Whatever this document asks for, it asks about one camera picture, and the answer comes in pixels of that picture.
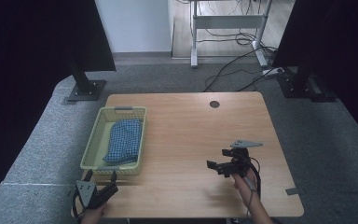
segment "green basket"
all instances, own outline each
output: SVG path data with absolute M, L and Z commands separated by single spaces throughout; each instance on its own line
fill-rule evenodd
M 110 130 L 112 126 L 123 119 L 139 119 L 142 123 L 142 136 L 139 145 L 138 160 L 131 163 L 112 165 L 103 160 L 108 151 Z M 146 107 L 144 106 L 116 106 L 102 107 L 92 128 L 86 150 L 80 167 L 91 169 L 96 175 L 111 175 L 116 171 L 118 175 L 138 175 L 141 173 L 142 154 L 146 125 Z

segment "checkered cloth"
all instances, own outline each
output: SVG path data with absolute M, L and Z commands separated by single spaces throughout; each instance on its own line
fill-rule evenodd
M 138 119 L 123 119 L 112 126 L 109 149 L 103 157 L 115 165 L 138 160 L 142 124 Z

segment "wooden table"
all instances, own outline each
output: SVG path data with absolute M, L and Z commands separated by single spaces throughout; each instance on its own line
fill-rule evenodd
M 211 101 L 220 106 L 210 107 Z M 114 94 L 106 106 L 147 108 L 142 172 L 119 178 L 105 217 L 246 217 L 233 179 L 208 169 L 226 162 L 236 139 L 262 143 L 249 153 L 261 165 L 261 201 L 272 217 L 304 213 L 263 97 L 258 92 Z

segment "gray floor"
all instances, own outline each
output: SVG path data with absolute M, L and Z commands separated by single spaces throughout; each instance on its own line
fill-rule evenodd
M 200 92 L 205 89 L 204 80 L 216 75 L 229 60 L 200 61 L 198 69 L 191 69 L 189 61 L 166 57 L 116 58 L 116 72 L 88 73 L 90 79 L 107 80 L 100 100 L 75 105 L 62 104 L 75 81 L 68 77 L 60 82 L 0 185 L 0 223 L 75 223 L 70 208 L 74 184 L 83 172 L 79 163 L 98 109 L 107 97 L 115 93 Z M 250 58 L 232 64 L 225 73 L 239 69 L 261 71 Z M 235 91 L 258 75 L 241 72 L 221 77 L 213 89 Z M 303 217 L 279 217 L 280 222 L 358 223 L 358 125 L 345 106 L 339 100 L 286 99 L 275 78 L 262 79 L 246 91 L 254 90 L 264 96 L 305 209 Z

